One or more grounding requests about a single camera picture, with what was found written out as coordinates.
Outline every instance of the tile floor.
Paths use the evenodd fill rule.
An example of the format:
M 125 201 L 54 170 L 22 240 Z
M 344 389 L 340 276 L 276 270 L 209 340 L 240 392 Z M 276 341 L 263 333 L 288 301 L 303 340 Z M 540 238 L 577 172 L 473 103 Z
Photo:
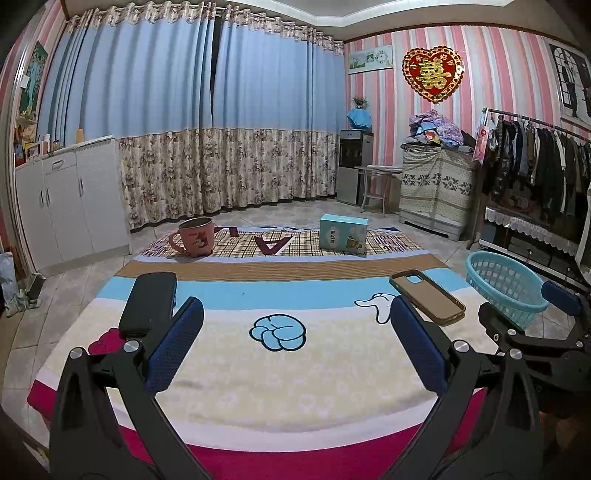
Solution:
M 452 242 L 412 226 L 402 225 L 396 214 L 387 214 L 384 217 L 377 213 L 377 210 L 375 213 L 360 213 L 359 208 L 338 203 L 333 199 L 265 205 L 222 212 L 212 217 L 215 224 L 220 226 L 269 225 L 305 228 L 317 226 L 319 218 L 325 213 L 367 218 L 370 229 L 394 226 L 430 250 L 462 277 L 466 276 L 464 261 L 470 252 L 466 250 L 465 242 Z M 139 253 L 156 237 L 175 230 L 177 225 L 164 223 L 134 233 L 132 253 Z M 97 262 L 48 278 L 41 291 L 41 307 L 27 310 L 22 315 L 4 372 L 2 408 L 44 445 L 48 445 L 47 428 L 41 416 L 26 402 L 33 379 L 56 343 L 77 319 L 80 311 L 131 257 L 132 255 L 127 255 Z M 566 338 L 572 326 L 572 318 L 550 306 L 543 315 L 537 316 L 535 322 L 527 329 L 527 333 L 538 337 Z

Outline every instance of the metal screw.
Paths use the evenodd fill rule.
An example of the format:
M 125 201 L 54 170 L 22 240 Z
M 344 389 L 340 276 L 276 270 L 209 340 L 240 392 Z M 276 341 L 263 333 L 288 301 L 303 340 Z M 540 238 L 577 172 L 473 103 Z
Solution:
M 82 348 L 80 348 L 79 346 L 77 346 L 76 348 L 73 348 L 72 350 L 70 350 L 70 358 L 72 360 L 76 360 L 77 358 L 80 358 L 83 353 L 84 353 L 84 350 Z
M 521 353 L 521 350 L 518 350 L 517 348 L 512 348 L 509 350 L 509 355 L 513 360 L 521 360 L 523 358 L 523 353 Z
M 453 342 L 453 347 L 460 353 L 466 353 L 470 349 L 470 345 L 464 340 L 456 340 Z
M 123 346 L 123 350 L 128 353 L 135 352 L 139 348 L 139 342 L 137 340 L 130 340 L 129 342 L 125 342 Z

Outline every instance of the teal box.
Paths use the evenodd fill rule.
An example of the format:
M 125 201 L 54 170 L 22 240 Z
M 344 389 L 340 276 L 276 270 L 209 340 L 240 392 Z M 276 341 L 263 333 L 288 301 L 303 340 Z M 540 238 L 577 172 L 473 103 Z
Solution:
M 367 233 L 366 218 L 326 214 L 320 219 L 320 248 L 364 254 Z

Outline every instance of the mug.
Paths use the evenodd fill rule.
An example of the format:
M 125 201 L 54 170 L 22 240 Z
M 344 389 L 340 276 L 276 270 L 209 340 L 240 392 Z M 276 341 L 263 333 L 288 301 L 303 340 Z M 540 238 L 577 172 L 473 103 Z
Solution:
M 209 255 L 213 250 L 214 224 L 211 218 L 192 218 L 181 223 L 178 230 L 168 236 L 168 243 L 177 252 L 188 253 L 192 257 Z M 174 242 L 174 236 L 179 233 L 184 248 Z

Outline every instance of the cabinet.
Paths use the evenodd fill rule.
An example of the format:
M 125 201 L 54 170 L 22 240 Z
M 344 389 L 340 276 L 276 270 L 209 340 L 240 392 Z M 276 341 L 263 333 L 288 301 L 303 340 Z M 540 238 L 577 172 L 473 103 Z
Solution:
M 16 183 L 22 228 L 35 267 L 40 270 L 61 263 L 45 199 L 42 163 L 37 162 L 18 170 Z
M 129 253 L 119 150 L 112 137 L 24 164 L 15 178 L 23 230 L 37 270 L 54 274 L 107 258 L 105 252 Z

